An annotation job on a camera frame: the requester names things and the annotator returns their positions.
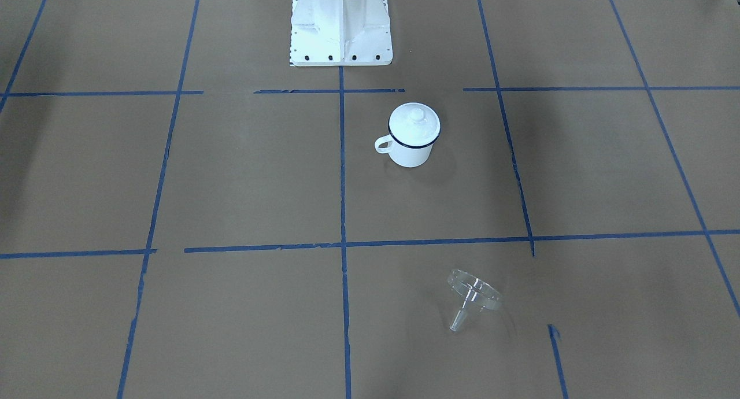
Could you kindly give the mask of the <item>clear plastic funnel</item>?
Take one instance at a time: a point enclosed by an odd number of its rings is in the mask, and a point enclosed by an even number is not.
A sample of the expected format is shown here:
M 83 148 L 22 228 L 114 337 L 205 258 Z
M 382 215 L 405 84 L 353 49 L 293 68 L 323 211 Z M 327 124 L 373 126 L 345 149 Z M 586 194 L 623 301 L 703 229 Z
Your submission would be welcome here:
M 447 276 L 447 285 L 461 298 L 461 304 L 449 326 L 453 333 L 462 330 L 470 311 L 498 311 L 502 308 L 502 294 L 486 281 L 468 272 L 452 269 Z

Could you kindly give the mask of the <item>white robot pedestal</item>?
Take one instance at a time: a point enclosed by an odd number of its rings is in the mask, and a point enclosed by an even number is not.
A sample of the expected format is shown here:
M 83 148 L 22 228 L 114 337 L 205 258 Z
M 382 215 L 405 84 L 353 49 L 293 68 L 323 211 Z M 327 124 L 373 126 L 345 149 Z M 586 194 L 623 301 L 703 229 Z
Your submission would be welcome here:
M 289 64 L 390 65 L 389 0 L 291 0 Z

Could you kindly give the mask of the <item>white enamel mug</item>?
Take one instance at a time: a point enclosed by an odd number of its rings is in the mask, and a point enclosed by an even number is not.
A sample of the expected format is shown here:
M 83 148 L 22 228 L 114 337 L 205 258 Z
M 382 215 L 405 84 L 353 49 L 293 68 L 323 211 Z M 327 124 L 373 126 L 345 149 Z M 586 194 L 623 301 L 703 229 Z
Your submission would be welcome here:
M 440 135 L 437 133 L 431 139 L 424 138 L 420 145 L 410 145 L 401 140 L 399 136 L 389 132 L 388 135 L 378 138 L 373 148 L 379 154 L 386 154 L 400 167 L 415 168 L 425 164 Z

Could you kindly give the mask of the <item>white ceramic lid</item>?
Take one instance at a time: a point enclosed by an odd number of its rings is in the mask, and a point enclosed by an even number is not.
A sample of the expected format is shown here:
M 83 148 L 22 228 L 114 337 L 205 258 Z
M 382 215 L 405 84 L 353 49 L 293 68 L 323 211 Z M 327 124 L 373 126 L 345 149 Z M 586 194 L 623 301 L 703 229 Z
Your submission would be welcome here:
M 388 132 L 400 145 L 422 149 L 431 146 L 441 135 L 441 118 L 425 104 L 402 104 L 391 112 Z

